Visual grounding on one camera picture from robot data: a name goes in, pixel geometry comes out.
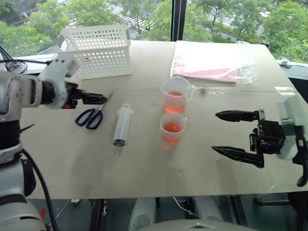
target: basket handle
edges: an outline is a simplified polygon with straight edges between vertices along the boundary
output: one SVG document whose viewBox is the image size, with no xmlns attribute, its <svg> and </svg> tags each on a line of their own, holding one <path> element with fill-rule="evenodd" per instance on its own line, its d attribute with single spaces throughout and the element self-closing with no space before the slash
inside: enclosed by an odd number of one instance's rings
<svg viewBox="0 0 308 231">
<path fill-rule="evenodd" d="M 126 36 L 127 36 L 128 46 L 130 46 L 130 37 L 129 37 L 128 29 L 126 29 Z"/>
<path fill-rule="evenodd" d="M 62 43 L 65 41 L 65 38 L 63 35 L 59 35 L 58 39 L 57 39 L 57 42 L 56 42 L 56 45 L 54 46 L 54 49 L 56 52 L 63 52 L 63 50 L 61 50 L 61 46 L 62 46 Z"/>
</svg>

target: blue scissor handle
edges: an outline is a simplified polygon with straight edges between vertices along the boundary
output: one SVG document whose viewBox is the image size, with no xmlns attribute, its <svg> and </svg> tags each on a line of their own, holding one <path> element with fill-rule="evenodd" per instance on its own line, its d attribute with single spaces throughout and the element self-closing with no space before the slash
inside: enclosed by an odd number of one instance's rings
<svg viewBox="0 0 308 231">
<path fill-rule="evenodd" d="M 84 111 L 83 113 L 81 113 L 76 119 L 75 119 L 75 123 L 78 125 L 78 126 L 84 126 L 92 117 L 93 113 L 95 113 L 95 108 L 91 108 L 91 109 L 88 109 L 86 111 Z M 80 119 L 85 116 L 86 114 L 89 114 L 84 121 L 80 122 Z"/>
<path fill-rule="evenodd" d="M 99 119 L 98 119 L 96 125 L 91 126 L 92 122 L 93 122 L 97 117 L 99 117 Z M 99 124 L 101 123 L 101 121 L 103 120 L 103 117 L 104 117 L 104 116 L 103 116 L 102 111 L 101 111 L 101 110 L 98 110 L 98 111 L 89 119 L 89 121 L 88 121 L 88 123 L 87 123 L 87 125 L 86 125 L 86 128 L 87 128 L 87 129 L 90 129 L 90 130 L 96 129 L 96 128 L 99 126 Z"/>
</svg>

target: crosswalk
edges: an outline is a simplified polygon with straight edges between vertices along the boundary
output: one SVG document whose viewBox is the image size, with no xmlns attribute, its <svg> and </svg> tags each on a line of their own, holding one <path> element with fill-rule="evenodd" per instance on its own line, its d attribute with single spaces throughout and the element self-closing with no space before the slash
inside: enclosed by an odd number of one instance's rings
<svg viewBox="0 0 308 231">
<path fill-rule="evenodd" d="M 123 7 L 121 7 L 119 5 L 114 5 L 114 4 L 111 4 L 111 3 L 108 3 L 108 2 L 106 3 L 106 5 L 107 5 L 107 9 L 108 10 L 110 10 L 113 14 L 115 14 L 119 18 L 121 18 L 122 21 L 124 23 L 127 23 L 129 27 L 130 26 L 136 26 L 137 23 L 134 23 L 135 22 L 134 19 L 132 19 L 131 17 L 128 17 L 128 16 L 124 16 L 122 14 Z M 154 24 L 154 22 L 148 22 L 148 21 L 145 21 L 145 20 L 144 21 L 143 20 L 138 20 L 138 23 L 139 23 L 139 25 L 141 27 L 141 30 L 145 30 L 145 26 L 144 26 L 145 23 L 146 23 L 146 26 L 150 26 L 150 27 L 152 27 L 153 24 Z M 136 35 L 138 35 L 138 33 L 133 33 L 130 36 L 133 37 L 133 36 L 136 36 Z"/>
</svg>

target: glass window pane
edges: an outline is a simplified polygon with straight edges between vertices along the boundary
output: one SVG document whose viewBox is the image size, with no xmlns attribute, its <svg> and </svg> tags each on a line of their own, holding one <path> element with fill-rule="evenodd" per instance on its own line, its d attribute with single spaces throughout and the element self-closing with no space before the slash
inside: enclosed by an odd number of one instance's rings
<svg viewBox="0 0 308 231">
<path fill-rule="evenodd" d="M 188 1 L 183 40 L 267 42 L 276 59 L 308 63 L 308 3 L 272 0 Z"/>
<path fill-rule="evenodd" d="M 12 56 L 54 53 L 64 28 L 126 24 L 131 39 L 168 40 L 171 0 L 1 0 L 0 45 Z"/>
</svg>

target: beige table surface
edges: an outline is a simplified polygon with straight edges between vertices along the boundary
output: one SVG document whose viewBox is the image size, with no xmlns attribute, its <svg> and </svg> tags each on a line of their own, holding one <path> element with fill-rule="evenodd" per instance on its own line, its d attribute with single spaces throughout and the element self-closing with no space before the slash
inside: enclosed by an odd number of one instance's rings
<svg viewBox="0 0 308 231">
<path fill-rule="evenodd" d="M 87 108 L 50 110 L 44 106 L 24 109 L 21 127 L 35 123 L 22 134 L 24 148 L 38 164 L 52 198 L 121 198 L 180 195 L 275 193 L 298 188 L 301 166 L 265 155 L 265 168 L 232 161 L 211 146 L 233 146 L 249 151 L 249 133 L 256 122 L 219 120 L 216 112 L 264 108 L 268 120 L 279 120 L 276 102 L 286 99 L 275 86 L 293 87 L 269 51 L 251 46 L 259 78 L 252 84 L 234 85 L 194 80 L 191 83 L 227 89 L 195 93 L 183 113 L 188 126 L 177 146 L 163 142 L 159 119 L 164 113 L 162 82 L 168 78 L 175 43 L 132 41 L 131 76 L 85 80 L 88 91 L 114 94 L 105 107 L 105 121 L 96 130 L 74 123 Z M 112 139 L 116 110 L 129 103 L 135 115 L 128 144 L 115 155 Z M 32 198 L 43 198 L 38 183 Z"/>
</svg>

